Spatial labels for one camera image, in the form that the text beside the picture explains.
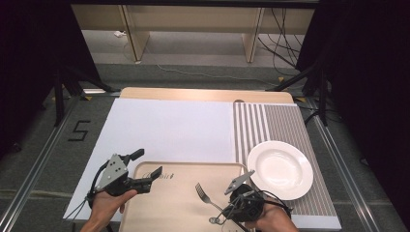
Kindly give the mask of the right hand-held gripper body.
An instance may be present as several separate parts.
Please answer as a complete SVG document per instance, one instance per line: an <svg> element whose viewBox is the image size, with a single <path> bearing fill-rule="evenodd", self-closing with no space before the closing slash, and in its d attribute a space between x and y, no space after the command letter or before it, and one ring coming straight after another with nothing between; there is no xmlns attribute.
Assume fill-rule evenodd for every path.
<svg viewBox="0 0 410 232"><path fill-rule="evenodd" d="M254 170L251 170L233 179L224 193L225 195L230 194L228 206L235 206L239 209L238 222L255 221L263 212L264 198L246 184L246 180L253 173Z"/></svg>

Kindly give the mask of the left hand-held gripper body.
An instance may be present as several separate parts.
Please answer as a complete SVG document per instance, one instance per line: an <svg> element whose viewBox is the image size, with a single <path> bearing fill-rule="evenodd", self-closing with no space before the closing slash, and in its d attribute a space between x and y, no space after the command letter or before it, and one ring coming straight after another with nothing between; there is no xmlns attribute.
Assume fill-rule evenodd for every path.
<svg viewBox="0 0 410 232"><path fill-rule="evenodd" d="M131 178L128 169L129 162L123 162L121 155L114 154L102 166L102 177L97 184L93 184L93 192L105 191L111 196L120 196L128 190L135 189L140 194L148 193L151 190L152 181Z"/></svg>

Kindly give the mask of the silver fork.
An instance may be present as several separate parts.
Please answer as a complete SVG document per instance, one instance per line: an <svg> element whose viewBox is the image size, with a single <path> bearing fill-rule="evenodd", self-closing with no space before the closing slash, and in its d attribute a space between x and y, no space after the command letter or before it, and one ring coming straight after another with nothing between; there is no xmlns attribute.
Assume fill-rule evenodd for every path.
<svg viewBox="0 0 410 232"><path fill-rule="evenodd" d="M195 190L199 196L199 198L205 203L205 204L210 204L212 205L214 208L216 208L220 213L222 212L222 208L220 206L218 206L216 203L214 203L211 198L208 196L208 194L204 191L204 189L202 188L202 186L197 183L195 185Z"/></svg>

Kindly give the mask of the beige plastic tray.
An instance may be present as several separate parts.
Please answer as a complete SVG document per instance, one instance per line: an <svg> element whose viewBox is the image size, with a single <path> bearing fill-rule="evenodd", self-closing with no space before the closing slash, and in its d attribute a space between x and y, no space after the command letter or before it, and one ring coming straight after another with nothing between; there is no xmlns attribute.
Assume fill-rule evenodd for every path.
<svg viewBox="0 0 410 232"><path fill-rule="evenodd" d="M210 218L220 212L198 196L199 183L211 200L222 209L229 196L224 192L231 181L246 172L240 163L142 162L134 176L162 167L151 191L128 201L119 232L243 232L234 222L213 224Z"/></svg>

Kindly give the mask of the person's left hand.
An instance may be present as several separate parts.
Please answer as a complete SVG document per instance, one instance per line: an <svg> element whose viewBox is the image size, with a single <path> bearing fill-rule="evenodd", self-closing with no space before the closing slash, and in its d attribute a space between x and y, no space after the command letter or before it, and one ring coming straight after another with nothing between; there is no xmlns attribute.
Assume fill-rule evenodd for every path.
<svg viewBox="0 0 410 232"><path fill-rule="evenodd" d="M91 215L87 221L107 226L116 212L123 213L125 204L136 195L137 191L134 189L128 190L120 196L111 196L105 191L99 192L94 199Z"/></svg>

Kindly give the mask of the person's right hand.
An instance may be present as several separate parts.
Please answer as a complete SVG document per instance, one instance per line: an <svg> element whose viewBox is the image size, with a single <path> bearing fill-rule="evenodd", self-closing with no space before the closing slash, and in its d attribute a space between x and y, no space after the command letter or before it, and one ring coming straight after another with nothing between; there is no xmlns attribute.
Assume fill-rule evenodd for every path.
<svg viewBox="0 0 410 232"><path fill-rule="evenodd" d="M286 212L272 204L265 204L261 216L256 221L247 221L245 227L261 232L299 232Z"/></svg>

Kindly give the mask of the white board mat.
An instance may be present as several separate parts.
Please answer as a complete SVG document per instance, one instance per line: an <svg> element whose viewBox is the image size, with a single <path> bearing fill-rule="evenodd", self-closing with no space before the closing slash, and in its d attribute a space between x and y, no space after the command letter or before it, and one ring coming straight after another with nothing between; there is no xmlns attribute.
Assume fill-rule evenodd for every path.
<svg viewBox="0 0 410 232"><path fill-rule="evenodd" d="M99 167L113 154L142 148L146 161L239 163L229 101L117 99L102 127L68 209L84 199ZM338 231L338 216L294 216L302 230Z"/></svg>

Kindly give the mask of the white plate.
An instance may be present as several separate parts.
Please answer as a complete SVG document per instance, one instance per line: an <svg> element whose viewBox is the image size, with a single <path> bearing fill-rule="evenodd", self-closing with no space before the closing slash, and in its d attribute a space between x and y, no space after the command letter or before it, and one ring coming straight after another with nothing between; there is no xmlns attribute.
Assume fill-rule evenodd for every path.
<svg viewBox="0 0 410 232"><path fill-rule="evenodd" d="M281 141L265 141L251 149L247 167L252 182L281 200L295 200L308 193L313 170L308 158L296 147Z"/></svg>

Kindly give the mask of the striped placemat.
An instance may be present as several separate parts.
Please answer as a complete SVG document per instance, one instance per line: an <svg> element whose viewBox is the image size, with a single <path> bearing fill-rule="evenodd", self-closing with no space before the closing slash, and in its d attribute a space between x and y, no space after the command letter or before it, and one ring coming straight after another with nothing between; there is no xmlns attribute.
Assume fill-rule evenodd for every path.
<svg viewBox="0 0 410 232"><path fill-rule="evenodd" d="M233 144L235 160L247 167L249 152L265 141L281 141L299 149L313 170L313 184L307 194L295 200L282 200L294 216L334 217L334 208L323 180L308 132L295 104L233 104Z"/></svg>

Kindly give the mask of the wooden table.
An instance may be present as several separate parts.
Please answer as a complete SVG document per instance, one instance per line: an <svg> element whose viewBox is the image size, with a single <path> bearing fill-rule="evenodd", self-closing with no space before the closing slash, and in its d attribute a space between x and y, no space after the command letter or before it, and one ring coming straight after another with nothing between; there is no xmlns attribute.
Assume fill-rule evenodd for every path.
<svg viewBox="0 0 410 232"><path fill-rule="evenodd" d="M263 102L293 103L286 92L264 92L247 90L212 90L126 87L120 94L121 99L165 100L165 101L203 101L203 102Z"/></svg>

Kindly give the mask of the black metal stand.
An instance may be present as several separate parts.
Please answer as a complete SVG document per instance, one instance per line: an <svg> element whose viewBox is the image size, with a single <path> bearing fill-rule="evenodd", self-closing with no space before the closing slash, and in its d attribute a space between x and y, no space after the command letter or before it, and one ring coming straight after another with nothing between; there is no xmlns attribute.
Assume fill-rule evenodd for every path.
<svg viewBox="0 0 410 232"><path fill-rule="evenodd" d="M74 97L85 96L85 91L79 84L80 81L89 82L107 93L120 92L120 89L103 83L98 73L90 75L75 67L60 66L56 70L54 77L54 97L56 105L55 127L59 126L65 117L63 89L67 89L69 94Z"/></svg>
<svg viewBox="0 0 410 232"><path fill-rule="evenodd" d="M323 64L320 61L315 61L311 66L301 71L299 74L281 82L279 86L267 89L267 92L281 92L285 88L290 87L304 78L306 79L302 90L304 96L312 96L315 91L318 91L319 93L319 106L312 116L318 116L322 124L327 127L326 98L328 93L328 82Z"/></svg>

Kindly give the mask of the wooden desk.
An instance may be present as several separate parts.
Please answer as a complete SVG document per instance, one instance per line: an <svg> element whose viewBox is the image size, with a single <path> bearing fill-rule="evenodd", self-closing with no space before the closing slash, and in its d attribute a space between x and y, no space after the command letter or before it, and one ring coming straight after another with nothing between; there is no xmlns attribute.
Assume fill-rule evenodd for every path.
<svg viewBox="0 0 410 232"><path fill-rule="evenodd" d="M313 10L289 8L232 8L132 5L72 5L82 30L124 30L132 59L142 59L152 32L239 33L246 60L253 61L260 34L304 35Z"/></svg>

